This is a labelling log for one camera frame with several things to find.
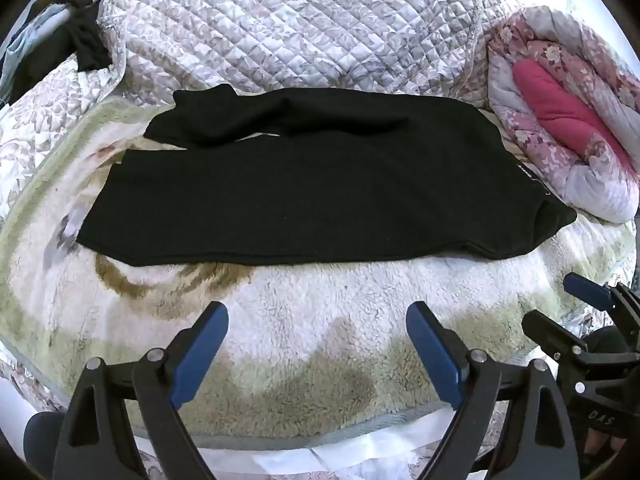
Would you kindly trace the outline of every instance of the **person's leg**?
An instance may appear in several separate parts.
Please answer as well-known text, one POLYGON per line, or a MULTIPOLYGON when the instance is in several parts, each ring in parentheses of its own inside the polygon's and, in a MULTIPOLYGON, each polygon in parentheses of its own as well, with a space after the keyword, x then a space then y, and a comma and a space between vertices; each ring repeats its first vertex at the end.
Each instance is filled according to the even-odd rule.
POLYGON ((64 413, 36 413, 24 430, 24 459, 45 480, 53 478, 53 463, 64 418, 64 413))

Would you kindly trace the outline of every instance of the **pink fabric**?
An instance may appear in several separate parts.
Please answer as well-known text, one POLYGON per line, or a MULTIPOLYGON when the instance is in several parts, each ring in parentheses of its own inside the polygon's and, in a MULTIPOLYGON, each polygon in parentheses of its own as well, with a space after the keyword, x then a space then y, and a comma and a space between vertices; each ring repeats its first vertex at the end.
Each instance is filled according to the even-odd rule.
POLYGON ((562 88, 538 62, 533 59, 516 62, 513 79, 540 125, 553 138, 584 160, 593 134, 598 133, 616 153, 623 167, 632 171, 627 152, 600 117, 562 88))

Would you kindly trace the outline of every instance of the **quilted bedspread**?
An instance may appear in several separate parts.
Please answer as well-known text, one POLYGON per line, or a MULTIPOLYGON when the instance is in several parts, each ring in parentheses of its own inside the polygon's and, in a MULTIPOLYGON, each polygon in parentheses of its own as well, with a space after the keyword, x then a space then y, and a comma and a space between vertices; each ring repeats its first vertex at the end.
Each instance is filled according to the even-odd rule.
POLYGON ((486 103, 482 32, 522 0, 103 0, 124 16, 127 97, 171 103, 222 82, 244 92, 353 88, 486 103))

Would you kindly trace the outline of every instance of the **white flower print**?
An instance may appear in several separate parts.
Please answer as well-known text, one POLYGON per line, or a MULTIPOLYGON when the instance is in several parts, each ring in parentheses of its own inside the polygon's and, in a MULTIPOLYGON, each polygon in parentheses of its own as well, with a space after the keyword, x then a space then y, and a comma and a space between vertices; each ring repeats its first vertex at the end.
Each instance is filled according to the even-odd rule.
POLYGON ((560 49, 556 46, 550 46, 546 50, 546 58, 554 63, 560 63, 560 49))
POLYGON ((631 93, 631 90, 626 86, 623 86, 618 90, 618 98, 622 102, 623 105, 628 106, 629 108, 635 108, 636 99, 634 95, 631 93))
POLYGON ((521 144, 527 142, 530 136, 531 132, 528 132, 526 130, 516 130, 516 139, 518 139, 518 142, 521 144))
POLYGON ((501 31, 500 31, 500 38, 505 42, 505 43, 509 43, 511 41, 511 38, 513 38, 513 34, 511 33, 511 29, 509 27, 504 27, 501 31))

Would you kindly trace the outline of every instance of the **blue gripper pad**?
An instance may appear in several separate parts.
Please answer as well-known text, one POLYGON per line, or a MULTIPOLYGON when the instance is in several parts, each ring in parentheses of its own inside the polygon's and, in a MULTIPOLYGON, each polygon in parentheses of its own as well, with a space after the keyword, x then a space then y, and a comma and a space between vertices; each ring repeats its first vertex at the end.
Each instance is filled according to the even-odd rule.
POLYGON ((418 309, 418 303, 412 303, 406 311, 406 331, 440 400, 451 404, 454 410, 459 409, 464 401, 462 373, 418 309))
POLYGON ((201 327, 200 333, 175 368, 174 384, 169 392, 169 400, 175 410, 179 410, 185 402, 190 402, 196 396, 229 328, 226 307, 218 302, 213 307, 209 320, 201 327))
POLYGON ((569 272, 564 277, 562 286, 564 287, 565 292, 587 304, 590 304, 593 308, 597 308, 600 311, 604 312, 613 307, 611 291, 604 286, 588 280, 580 274, 569 272))

